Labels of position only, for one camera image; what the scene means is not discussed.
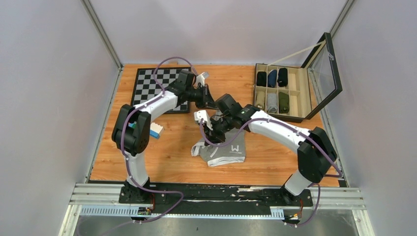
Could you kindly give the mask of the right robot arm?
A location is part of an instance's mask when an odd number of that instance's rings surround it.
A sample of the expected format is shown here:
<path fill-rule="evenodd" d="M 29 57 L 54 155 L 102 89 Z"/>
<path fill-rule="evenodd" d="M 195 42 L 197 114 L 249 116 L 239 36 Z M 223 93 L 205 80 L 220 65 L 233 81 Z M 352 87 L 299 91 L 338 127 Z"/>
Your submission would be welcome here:
<path fill-rule="evenodd" d="M 209 117 L 205 110 L 194 114 L 206 145 L 228 145 L 226 132 L 236 128 L 238 132 L 247 131 L 268 137 L 297 155 L 298 169 L 281 187 L 283 203 L 294 205 L 305 188 L 320 183 L 328 175 L 330 167 L 337 168 L 337 153 L 322 128 L 309 130 L 290 125 L 253 105 L 242 107 L 230 94 L 221 96 L 215 105 L 222 113 L 218 119 Z"/>

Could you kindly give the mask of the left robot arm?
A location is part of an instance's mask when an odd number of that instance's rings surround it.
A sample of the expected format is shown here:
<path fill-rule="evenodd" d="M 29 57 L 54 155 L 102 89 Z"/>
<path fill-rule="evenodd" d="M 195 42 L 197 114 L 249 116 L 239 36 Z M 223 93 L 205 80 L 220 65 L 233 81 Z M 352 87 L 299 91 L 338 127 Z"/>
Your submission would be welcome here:
<path fill-rule="evenodd" d="M 121 107 L 112 141 L 125 159 L 127 178 L 121 197 L 129 203 L 145 203 L 155 191 L 148 188 L 149 176 L 145 167 L 145 149 L 148 146 L 152 122 L 184 102 L 194 102 L 197 108 L 214 109 L 214 100 L 205 80 L 208 73 L 196 75 L 181 70 L 178 77 L 160 94 L 144 103 Z"/>

